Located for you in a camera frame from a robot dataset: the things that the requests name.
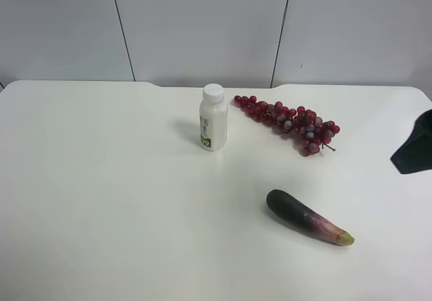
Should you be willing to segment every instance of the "white wall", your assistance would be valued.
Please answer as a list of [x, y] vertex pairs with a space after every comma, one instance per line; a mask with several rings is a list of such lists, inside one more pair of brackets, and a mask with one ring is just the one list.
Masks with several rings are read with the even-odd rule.
[[[432, 67], [431, 10], [432, 0], [290, 0], [273, 86], [404, 84]], [[420, 79], [432, 97], [432, 78]]]
[[0, 81], [133, 80], [114, 0], [0, 0]]
[[269, 87], [286, 0], [117, 0], [137, 80]]

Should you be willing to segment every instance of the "green logo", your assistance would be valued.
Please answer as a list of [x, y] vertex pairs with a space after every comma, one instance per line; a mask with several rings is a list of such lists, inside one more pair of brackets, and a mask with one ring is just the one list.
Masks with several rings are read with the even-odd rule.
[[201, 143], [207, 148], [211, 147], [211, 139], [204, 138], [203, 135], [201, 135]]

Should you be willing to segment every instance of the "grape cluster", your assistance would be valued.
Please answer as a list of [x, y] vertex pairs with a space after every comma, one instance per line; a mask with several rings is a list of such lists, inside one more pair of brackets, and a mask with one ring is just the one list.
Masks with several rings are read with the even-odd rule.
[[264, 101], [258, 102], [257, 97], [254, 96], [240, 97], [239, 95], [234, 97], [234, 104], [256, 122], [273, 126], [273, 130], [277, 133], [297, 134], [304, 156], [315, 155], [324, 146], [332, 151], [335, 150], [328, 144], [340, 132], [340, 127], [333, 121], [324, 122], [310, 109], [304, 107], [289, 109], [279, 101], [273, 105]]

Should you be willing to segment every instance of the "white table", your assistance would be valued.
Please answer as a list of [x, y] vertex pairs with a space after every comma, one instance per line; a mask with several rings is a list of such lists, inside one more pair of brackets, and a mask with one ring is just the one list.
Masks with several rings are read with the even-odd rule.
[[[432, 103], [413, 88], [226, 89], [313, 108], [341, 133], [301, 157], [229, 106], [228, 141], [199, 146], [200, 88], [31, 82], [0, 94], [2, 301], [430, 301], [432, 172], [389, 158]], [[276, 221], [299, 198], [356, 242]]]

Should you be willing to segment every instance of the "grape stem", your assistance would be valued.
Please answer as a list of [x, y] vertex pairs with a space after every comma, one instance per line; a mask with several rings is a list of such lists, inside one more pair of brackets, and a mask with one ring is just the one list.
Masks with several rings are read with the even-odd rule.
[[336, 151], [334, 148], [331, 148], [328, 144], [323, 144], [322, 148], [324, 149], [324, 146], [326, 146], [327, 148], [330, 148], [332, 151]]

